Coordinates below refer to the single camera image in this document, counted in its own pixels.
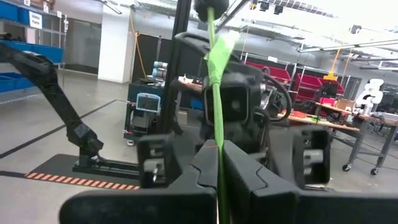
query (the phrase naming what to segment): humanoid robot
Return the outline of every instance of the humanoid robot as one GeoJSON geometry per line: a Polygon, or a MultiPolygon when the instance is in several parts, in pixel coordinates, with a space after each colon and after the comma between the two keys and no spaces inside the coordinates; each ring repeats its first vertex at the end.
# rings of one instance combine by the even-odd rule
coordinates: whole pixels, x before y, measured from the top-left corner
{"type": "Polygon", "coordinates": [[[374,104],[379,104],[383,98],[383,92],[380,91],[384,80],[373,78],[365,85],[363,92],[357,97],[353,106],[354,114],[370,115],[374,104]]]}

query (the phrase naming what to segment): concrete floor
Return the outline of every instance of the concrete floor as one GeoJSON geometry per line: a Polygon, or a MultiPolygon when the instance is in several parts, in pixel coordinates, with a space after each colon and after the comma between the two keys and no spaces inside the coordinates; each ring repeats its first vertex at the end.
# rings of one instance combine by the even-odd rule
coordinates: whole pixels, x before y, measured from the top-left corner
{"type": "MultiPolygon", "coordinates": [[[[127,85],[96,80],[96,77],[65,75],[65,92],[79,114],[85,114],[113,100],[124,100],[127,85]]],[[[101,155],[108,159],[136,162],[133,147],[127,147],[121,130],[125,104],[115,101],[88,115],[83,120],[105,143],[101,155]]],[[[42,96],[0,105],[0,154],[15,148],[60,125],[60,118],[42,96]]],[[[12,153],[0,162],[0,170],[27,173],[56,154],[78,155],[61,129],[27,147],[12,153]]],[[[365,142],[381,148],[381,138],[368,136],[365,142]]],[[[331,150],[329,187],[344,192],[398,192],[398,146],[394,145],[386,159],[387,169],[371,176],[375,157],[360,156],[351,171],[343,172],[350,148],[335,141],[331,150]]],[[[2,224],[57,223],[61,204],[72,195],[91,188],[0,176],[0,219],[2,224]]]]}

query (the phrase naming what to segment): workbench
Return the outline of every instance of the workbench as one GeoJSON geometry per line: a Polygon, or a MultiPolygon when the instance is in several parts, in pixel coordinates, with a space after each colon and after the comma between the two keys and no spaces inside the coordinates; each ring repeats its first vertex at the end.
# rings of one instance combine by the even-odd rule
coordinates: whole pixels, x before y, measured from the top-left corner
{"type": "MultiPolygon", "coordinates": [[[[321,105],[320,103],[317,103],[317,113],[319,113],[320,110],[324,110],[324,109],[333,110],[337,113],[351,114],[350,111],[345,111],[345,110],[335,108],[330,105],[321,105]]],[[[398,127],[398,121],[384,119],[383,123],[391,126],[391,129],[387,135],[386,141],[385,141],[381,151],[373,152],[373,151],[363,148],[361,145],[362,145],[363,139],[366,135],[366,131],[368,130],[369,124],[371,122],[378,122],[378,121],[380,121],[379,118],[373,118],[370,116],[365,116],[365,115],[360,114],[358,116],[355,116],[355,122],[353,122],[353,125],[356,128],[359,128],[359,131],[352,131],[349,129],[339,129],[339,131],[341,131],[351,137],[354,137],[356,139],[355,141],[350,141],[349,139],[343,139],[336,135],[333,136],[333,138],[336,139],[337,141],[342,142],[346,145],[349,145],[353,148],[351,151],[351,154],[349,155],[348,162],[345,165],[343,165],[343,167],[342,167],[343,171],[348,172],[352,168],[353,162],[356,159],[356,157],[358,156],[358,154],[364,154],[364,155],[369,155],[369,156],[377,156],[376,166],[375,166],[375,168],[371,169],[371,174],[372,175],[378,174],[379,168],[382,167],[384,160],[386,159],[386,157],[388,155],[388,151],[390,149],[391,143],[394,140],[394,137],[397,132],[397,127],[398,127]]]]}

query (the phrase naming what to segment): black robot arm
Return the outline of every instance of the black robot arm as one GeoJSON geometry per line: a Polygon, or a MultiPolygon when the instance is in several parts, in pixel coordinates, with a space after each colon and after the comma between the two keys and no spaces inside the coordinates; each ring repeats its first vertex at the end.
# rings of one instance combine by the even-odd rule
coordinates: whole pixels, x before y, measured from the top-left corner
{"type": "Polygon", "coordinates": [[[13,65],[24,77],[32,82],[67,127],[68,140],[86,151],[91,156],[97,156],[103,143],[97,135],[78,116],[67,96],[58,84],[58,74],[53,63],[41,55],[22,52],[0,43],[0,62],[13,65]]]}

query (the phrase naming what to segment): monitor screen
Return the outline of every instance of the monitor screen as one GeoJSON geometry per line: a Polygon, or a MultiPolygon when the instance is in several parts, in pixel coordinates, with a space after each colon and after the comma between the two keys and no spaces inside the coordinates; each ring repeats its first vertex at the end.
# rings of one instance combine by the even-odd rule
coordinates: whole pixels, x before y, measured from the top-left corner
{"type": "Polygon", "coordinates": [[[137,100],[136,108],[138,110],[158,111],[159,99],[140,96],[137,100]]]}

